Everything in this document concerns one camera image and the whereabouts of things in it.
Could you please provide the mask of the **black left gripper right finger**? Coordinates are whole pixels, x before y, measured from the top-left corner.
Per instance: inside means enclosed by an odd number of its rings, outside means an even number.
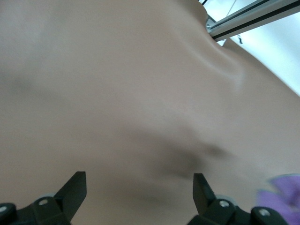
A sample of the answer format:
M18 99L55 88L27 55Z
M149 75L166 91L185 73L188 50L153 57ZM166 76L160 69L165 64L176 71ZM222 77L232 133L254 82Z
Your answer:
M193 176L193 200L198 214L189 225L287 225L274 209L259 206L248 213L227 199L217 198L202 173Z

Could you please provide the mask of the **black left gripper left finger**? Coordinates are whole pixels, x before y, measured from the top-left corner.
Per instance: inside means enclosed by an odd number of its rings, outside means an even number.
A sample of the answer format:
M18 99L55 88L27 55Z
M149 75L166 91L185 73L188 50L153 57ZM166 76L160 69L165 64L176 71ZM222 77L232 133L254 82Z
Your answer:
M54 195L41 197L22 209L0 204L2 225L70 225L87 195L86 172L76 172Z

